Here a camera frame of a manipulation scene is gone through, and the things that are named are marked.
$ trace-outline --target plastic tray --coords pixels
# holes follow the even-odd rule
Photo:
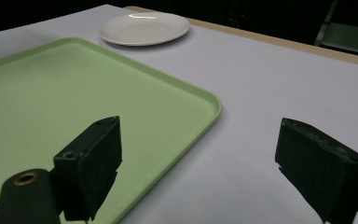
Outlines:
[[[116,223],[220,112],[209,91],[83,39],[26,50],[0,60],[0,188],[18,172],[51,170],[92,122],[120,116],[123,162],[93,222]]]

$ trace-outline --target table surface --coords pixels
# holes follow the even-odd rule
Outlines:
[[[222,101],[215,125],[120,222],[320,223],[274,160],[280,124],[307,122],[358,151],[358,56],[194,20],[186,35],[156,46],[99,37],[106,21],[133,10],[142,9],[103,5],[0,32],[0,58],[76,36]]]

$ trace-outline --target tray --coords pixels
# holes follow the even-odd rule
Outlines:
[[[18,172],[51,170],[53,156],[92,122],[120,116],[123,162],[93,222],[116,223],[211,127],[221,107],[209,91],[76,37],[6,57],[0,188]]]

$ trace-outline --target table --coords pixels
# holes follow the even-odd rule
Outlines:
[[[274,161],[280,123],[307,122],[358,151],[358,56],[193,20],[156,46],[99,37],[104,22],[136,9],[103,5],[0,32],[0,58],[77,36],[221,99],[220,119],[120,222],[320,223]]]

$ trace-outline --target white plate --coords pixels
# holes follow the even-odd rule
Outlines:
[[[145,12],[108,21],[100,30],[102,39],[119,45],[145,46],[173,40],[190,28],[187,19],[170,13]]]

